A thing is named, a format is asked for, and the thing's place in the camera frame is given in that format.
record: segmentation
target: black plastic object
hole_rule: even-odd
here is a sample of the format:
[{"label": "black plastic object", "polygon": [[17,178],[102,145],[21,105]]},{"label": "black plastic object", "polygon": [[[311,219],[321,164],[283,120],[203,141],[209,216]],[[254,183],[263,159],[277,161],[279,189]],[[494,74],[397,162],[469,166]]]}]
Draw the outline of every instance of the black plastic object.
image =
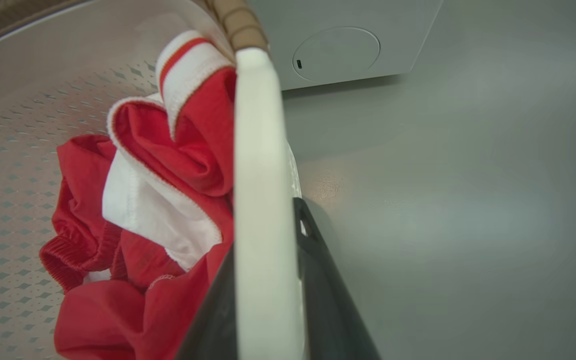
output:
[{"label": "black plastic object", "polygon": [[[301,198],[293,201],[304,301],[307,360],[378,360],[373,340]],[[302,223],[307,235],[302,233]],[[237,360],[234,256],[231,248],[183,339],[177,360]]]}]

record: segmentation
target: gray floor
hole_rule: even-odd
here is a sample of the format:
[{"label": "gray floor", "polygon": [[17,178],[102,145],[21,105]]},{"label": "gray floor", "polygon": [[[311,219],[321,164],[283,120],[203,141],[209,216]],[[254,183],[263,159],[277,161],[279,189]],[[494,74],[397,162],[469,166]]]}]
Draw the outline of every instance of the gray floor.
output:
[{"label": "gray floor", "polygon": [[576,359],[576,0],[445,0],[411,73],[284,99],[384,359]]}]

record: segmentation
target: white appliance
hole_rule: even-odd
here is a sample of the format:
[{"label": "white appliance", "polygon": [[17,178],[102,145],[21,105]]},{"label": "white appliance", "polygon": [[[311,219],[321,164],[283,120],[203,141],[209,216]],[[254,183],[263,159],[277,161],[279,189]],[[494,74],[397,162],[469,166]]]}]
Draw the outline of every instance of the white appliance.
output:
[{"label": "white appliance", "polygon": [[249,0],[281,89],[408,73],[443,0]]}]

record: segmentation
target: beige ribbed handle grip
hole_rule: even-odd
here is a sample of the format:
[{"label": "beige ribbed handle grip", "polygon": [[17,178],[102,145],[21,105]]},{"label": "beige ribbed handle grip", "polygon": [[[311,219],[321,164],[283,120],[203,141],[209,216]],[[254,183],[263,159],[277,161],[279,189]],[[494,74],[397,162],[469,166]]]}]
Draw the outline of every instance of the beige ribbed handle grip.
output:
[{"label": "beige ribbed handle grip", "polygon": [[268,50],[266,35],[246,0],[205,0],[226,31],[234,51],[245,48]]},{"label": "beige ribbed handle grip", "polygon": [[0,37],[85,0],[0,0]]}]

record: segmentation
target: red stripe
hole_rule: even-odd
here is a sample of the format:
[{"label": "red stripe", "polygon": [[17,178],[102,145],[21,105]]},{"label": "red stripe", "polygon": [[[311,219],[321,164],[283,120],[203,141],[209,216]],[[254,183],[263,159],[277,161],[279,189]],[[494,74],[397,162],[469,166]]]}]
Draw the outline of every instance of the red stripe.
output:
[{"label": "red stripe", "polygon": [[208,40],[205,38],[194,38],[183,44],[182,47],[178,48],[178,50],[176,50],[174,54],[172,54],[172,56],[170,56],[170,58],[166,61],[166,64],[161,69],[161,74],[159,75],[159,92],[161,93],[162,97],[164,96],[164,80],[166,80],[166,76],[170,72],[170,69],[172,69],[172,67],[175,66],[179,59],[181,59],[183,55],[190,51],[190,49],[192,49],[195,45],[203,43],[208,43]]}]

